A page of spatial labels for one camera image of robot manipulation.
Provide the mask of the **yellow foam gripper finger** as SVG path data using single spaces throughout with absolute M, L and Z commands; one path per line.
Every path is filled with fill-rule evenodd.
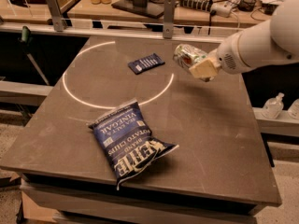
M 212 50 L 199 62 L 189 68 L 194 78 L 199 78 L 205 82 L 212 80 L 221 70 L 221 64 L 217 60 L 216 50 Z

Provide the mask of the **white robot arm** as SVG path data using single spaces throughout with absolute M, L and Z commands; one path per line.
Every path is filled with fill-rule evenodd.
M 240 74 L 268 65 L 299 62 L 299 0 L 285 0 L 271 18 L 225 38 L 207 57 L 189 68 L 207 80 L 220 70 Z

